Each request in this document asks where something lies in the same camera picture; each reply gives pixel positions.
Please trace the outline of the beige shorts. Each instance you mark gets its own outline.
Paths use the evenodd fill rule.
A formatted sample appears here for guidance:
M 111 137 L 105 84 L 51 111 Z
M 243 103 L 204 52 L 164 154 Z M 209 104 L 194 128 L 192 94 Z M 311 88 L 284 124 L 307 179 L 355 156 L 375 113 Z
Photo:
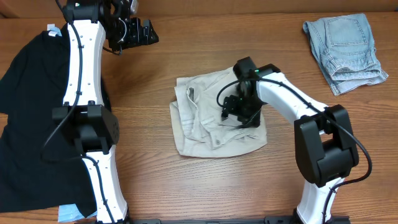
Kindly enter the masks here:
M 240 128 L 234 115 L 221 118 L 218 105 L 236 93 L 234 86 L 222 92 L 227 84 L 236 81 L 233 69 L 182 77 L 174 88 L 176 101 L 170 103 L 170 116 L 177 151 L 189 157 L 233 157 L 255 151 L 267 144 L 267 130 L 261 116 L 257 128 Z

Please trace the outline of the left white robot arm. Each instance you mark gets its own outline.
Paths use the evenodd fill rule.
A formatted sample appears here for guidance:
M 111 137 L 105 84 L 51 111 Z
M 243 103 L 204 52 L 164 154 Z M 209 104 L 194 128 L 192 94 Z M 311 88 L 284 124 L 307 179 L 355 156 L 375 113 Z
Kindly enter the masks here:
M 130 223 L 116 167 L 119 121 L 105 106 L 101 91 L 101 56 L 157 43 L 151 21 L 135 17 L 138 1 L 67 1 L 70 63 L 63 105 L 54 108 L 56 131 L 77 151 L 88 171 L 97 223 Z

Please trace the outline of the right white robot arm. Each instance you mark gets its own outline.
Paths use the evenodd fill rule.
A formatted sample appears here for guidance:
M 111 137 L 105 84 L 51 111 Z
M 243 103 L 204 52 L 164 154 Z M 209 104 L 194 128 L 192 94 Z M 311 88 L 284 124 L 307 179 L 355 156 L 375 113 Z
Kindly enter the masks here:
M 294 126 L 295 160 L 305 179 L 302 198 L 292 215 L 268 216 L 265 223 L 350 223 L 349 217 L 331 215 L 338 184 L 359 162 L 347 111 L 310 98 L 273 64 L 257 68 L 247 60 L 233 72 L 238 93 L 225 97 L 222 119 L 233 114 L 240 128 L 258 127 L 260 110 L 269 104 Z

